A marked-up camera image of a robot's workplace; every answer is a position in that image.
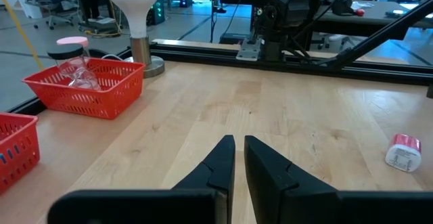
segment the red plastic basket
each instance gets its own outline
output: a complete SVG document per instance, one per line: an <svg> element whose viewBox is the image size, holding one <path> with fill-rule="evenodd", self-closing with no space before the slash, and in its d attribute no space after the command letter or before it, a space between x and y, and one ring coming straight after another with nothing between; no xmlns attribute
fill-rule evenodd
<svg viewBox="0 0 433 224"><path fill-rule="evenodd" d="M0 194L39 161L36 116L0 113Z"/></svg>
<svg viewBox="0 0 433 224"><path fill-rule="evenodd" d="M115 119L141 94L144 64L91 58L101 91L70 87L70 78L53 66L23 81L48 109L105 119Z"/></svg>

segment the pink jar lid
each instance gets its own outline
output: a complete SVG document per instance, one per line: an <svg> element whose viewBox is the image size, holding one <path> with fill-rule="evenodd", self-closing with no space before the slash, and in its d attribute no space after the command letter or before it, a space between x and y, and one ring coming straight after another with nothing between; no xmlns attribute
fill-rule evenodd
<svg viewBox="0 0 433 224"><path fill-rule="evenodd" d="M84 48L89 46L89 41L86 37L66 37L60 40L57 40L58 45L65 44L81 44Z"/></svg>

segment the gray floor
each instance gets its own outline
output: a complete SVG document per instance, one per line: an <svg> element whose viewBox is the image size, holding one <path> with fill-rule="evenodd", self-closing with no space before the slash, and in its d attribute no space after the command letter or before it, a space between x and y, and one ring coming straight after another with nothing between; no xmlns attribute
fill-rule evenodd
<svg viewBox="0 0 433 224"><path fill-rule="evenodd" d="M226 14L219 14L214 30L214 43L219 42L219 37L224 33L233 15L235 6L226 7ZM250 23L250 7L239 6L235 18L227 32L248 34ZM150 39L182 39L184 41L210 41L210 3L196 3L189 8L173 8L166 11L166 21L148 27ZM31 20L22 12L16 12L24 32L29 38L44 66L52 66L53 61L47 59L45 50L55 44L55 41L67 36L83 36L76 26L58 24L55 30L49 30L44 20ZM33 24L38 24L39 29L34 29ZM118 53L129 44L129 31L123 30L124 34L117 38L94 39L89 37L92 48L102 49L111 53ZM423 61L431 61L433 44L433 30L422 31L411 29L404 41L387 41L374 49L369 55L399 58L410 64L422 65ZM341 47L338 42L332 43L326 52L339 52L349 45ZM38 71L36 62L33 60L30 50L24 39L12 22L9 14L0 11L0 111L9 110L20 102L34 96L32 91L21 82L21 80Z"/></svg>

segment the lamp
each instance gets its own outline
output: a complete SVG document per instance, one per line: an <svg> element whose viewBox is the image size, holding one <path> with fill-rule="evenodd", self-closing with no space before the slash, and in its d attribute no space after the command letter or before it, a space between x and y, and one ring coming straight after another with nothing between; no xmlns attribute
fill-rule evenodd
<svg viewBox="0 0 433 224"><path fill-rule="evenodd" d="M164 72L164 60L150 56L149 36L146 32L146 19L150 7L156 0L111 0L125 14L131 31L131 62L146 64L144 77L149 78Z"/></svg>

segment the wooden tabletop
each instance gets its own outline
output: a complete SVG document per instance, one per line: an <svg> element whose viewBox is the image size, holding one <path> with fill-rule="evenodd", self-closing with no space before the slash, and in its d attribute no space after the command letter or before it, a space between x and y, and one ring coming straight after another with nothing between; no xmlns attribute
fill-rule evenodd
<svg viewBox="0 0 433 224"><path fill-rule="evenodd" d="M410 85L167 62L116 120L40 113L41 161L0 196L0 222L45 223L50 205L74 189L170 188L227 134L237 149L233 223L255 222L245 135L338 189L433 190L433 100L425 94ZM411 174L384 162L395 133L423 143Z"/></svg>

